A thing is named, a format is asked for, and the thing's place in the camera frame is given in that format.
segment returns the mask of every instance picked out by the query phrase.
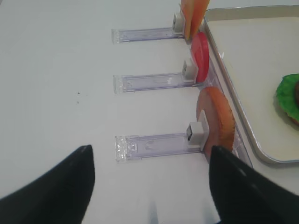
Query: orange disc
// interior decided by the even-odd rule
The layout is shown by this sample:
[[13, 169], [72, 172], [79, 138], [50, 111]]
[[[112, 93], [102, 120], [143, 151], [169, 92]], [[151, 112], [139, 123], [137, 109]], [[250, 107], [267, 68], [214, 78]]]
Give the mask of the orange disc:
[[223, 146], [233, 150], [235, 119], [228, 100], [217, 87], [206, 87], [200, 91], [197, 101], [197, 120], [201, 110], [206, 113], [210, 134], [204, 146], [205, 154], [210, 157], [212, 146]]

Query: white countertop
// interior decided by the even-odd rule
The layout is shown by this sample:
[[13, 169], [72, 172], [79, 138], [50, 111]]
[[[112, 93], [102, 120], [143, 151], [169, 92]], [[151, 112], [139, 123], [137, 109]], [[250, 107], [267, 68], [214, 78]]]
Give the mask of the white countertop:
[[[3, 0], [0, 5], [0, 197], [92, 144], [96, 183], [84, 224], [212, 224], [219, 218], [201, 154], [117, 164], [115, 135], [185, 131], [196, 88], [114, 95], [113, 75], [176, 72], [184, 40], [113, 45], [112, 28], [168, 27], [178, 0]], [[209, 8], [299, 4], [211, 0]], [[299, 165], [254, 168], [299, 194]]]

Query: red disc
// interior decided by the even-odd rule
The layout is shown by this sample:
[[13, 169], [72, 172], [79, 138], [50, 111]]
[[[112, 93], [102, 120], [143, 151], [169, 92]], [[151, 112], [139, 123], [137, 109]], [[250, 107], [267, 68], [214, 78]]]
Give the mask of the red disc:
[[192, 40], [191, 52], [198, 66], [197, 83], [205, 81], [209, 71], [209, 46], [206, 35], [199, 32]]

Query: green lettuce leaf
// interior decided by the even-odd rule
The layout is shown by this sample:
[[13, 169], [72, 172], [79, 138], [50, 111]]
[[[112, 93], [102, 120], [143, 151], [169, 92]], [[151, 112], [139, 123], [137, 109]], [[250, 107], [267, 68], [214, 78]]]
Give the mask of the green lettuce leaf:
[[276, 90], [276, 97], [280, 107], [289, 117], [299, 121], [299, 106], [295, 98], [295, 85], [299, 81], [299, 74], [290, 74], [283, 77]]

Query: white tray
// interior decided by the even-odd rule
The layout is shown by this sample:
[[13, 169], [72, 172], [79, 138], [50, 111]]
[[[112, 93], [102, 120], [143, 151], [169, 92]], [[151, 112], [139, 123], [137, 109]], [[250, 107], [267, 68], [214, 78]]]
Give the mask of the white tray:
[[205, 27], [257, 155], [299, 162], [299, 127], [275, 94], [283, 76], [299, 73], [299, 6], [211, 9]]

